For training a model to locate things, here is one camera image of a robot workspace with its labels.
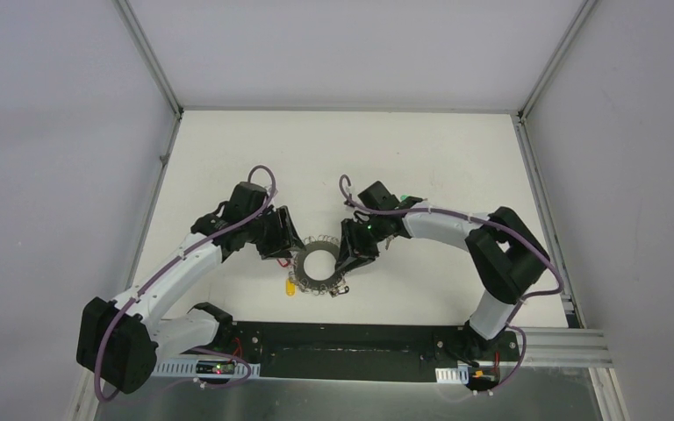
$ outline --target table surface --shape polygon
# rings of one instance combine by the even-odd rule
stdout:
[[[543,241],[513,123],[506,115],[305,111],[186,111],[161,187],[134,284],[181,242],[195,220],[228,199],[249,169],[276,174],[276,205],[287,205],[301,238],[339,238],[351,216],[337,189],[376,180],[395,195],[428,198],[458,211],[514,209]],[[269,184],[266,174],[254,179]],[[347,275],[350,293],[285,294],[288,275],[246,246],[205,275],[168,312],[210,302],[238,320],[381,325],[460,325],[484,287],[469,255],[423,239],[396,239],[371,265]],[[552,289],[546,273],[531,290]],[[526,303],[514,323],[566,327],[559,296]]]

